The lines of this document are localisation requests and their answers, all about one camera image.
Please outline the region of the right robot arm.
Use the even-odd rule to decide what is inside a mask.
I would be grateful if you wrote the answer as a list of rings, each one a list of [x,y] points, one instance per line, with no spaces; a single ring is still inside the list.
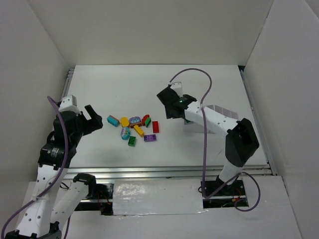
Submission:
[[[218,189],[228,189],[239,177],[246,162],[259,148],[252,123],[243,118],[229,118],[208,107],[196,98],[178,95],[171,85],[157,94],[168,119],[184,119],[204,127],[204,155],[207,155],[207,132],[212,131],[225,140],[226,162],[216,178]]]

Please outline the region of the lilac rectangular lego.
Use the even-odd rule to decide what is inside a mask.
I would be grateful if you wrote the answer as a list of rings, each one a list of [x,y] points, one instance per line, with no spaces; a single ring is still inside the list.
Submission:
[[[146,134],[144,135],[144,142],[154,142],[157,140],[156,134]]]

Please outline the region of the green rectangular lego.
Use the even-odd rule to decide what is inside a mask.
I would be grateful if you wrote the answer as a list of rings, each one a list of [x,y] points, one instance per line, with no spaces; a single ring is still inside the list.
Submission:
[[[136,137],[135,136],[130,136],[128,140],[128,146],[134,147],[136,144]]]

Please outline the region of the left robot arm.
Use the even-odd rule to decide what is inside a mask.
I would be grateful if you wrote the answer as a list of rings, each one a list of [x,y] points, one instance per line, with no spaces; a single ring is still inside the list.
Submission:
[[[86,119],[82,112],[58,111],[53,122],[53,131],[48,135],[40,150],[37,180],[30,201],[18,209],[12,217],[24,212],[17,228],[5,232],[8,219],[1,231],[2,239],[60,239],[63,226],[74,212],[83,197],[93,194],[96,178],[79,173],[64,199],[56,203],[60,184],[76,154],[81,138],[103,127],[102,117],[91,105],[85,110],[91,117]]]

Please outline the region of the green sloped lego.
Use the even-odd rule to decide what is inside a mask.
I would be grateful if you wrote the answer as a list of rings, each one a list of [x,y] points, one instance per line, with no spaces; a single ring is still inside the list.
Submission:
[[[145,120],[145,127],[149,127],[150,123],[152,122],[151,118],[148,117],[146,120]]]

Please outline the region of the purple flower lego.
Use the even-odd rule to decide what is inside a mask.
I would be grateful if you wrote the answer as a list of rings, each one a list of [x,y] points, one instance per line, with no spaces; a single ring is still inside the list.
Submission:
[[[142,126],[142,120],[140,117],[131,117],[129,118],[129,127],[133,128],[134,126]]]

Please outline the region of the red curved lego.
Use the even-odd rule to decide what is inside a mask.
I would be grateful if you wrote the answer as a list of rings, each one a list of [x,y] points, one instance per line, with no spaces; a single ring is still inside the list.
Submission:
[[[143,118],[142,118],[142,126],[144,126],[145,125],[145,121],[147,120],[147,118],[149,118],[150,117],[150,115],[144,115],[143,116]]]

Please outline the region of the small green square lego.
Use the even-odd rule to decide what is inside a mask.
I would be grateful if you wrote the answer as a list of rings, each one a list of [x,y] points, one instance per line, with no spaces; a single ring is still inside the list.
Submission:
[[[190,120],[184,120],[184,124],[185,124],[185,125],[193,124],[193,122],[192,122],[192,121],[190,121]]]

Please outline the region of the red rectangular lego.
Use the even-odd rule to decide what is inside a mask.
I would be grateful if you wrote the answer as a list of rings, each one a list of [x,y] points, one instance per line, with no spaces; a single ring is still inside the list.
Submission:
[[[158,121],[153,121],[152,122],[152,128],[153,128],[153,133],[159,133],[160,128],[159,128],[159,122]]]

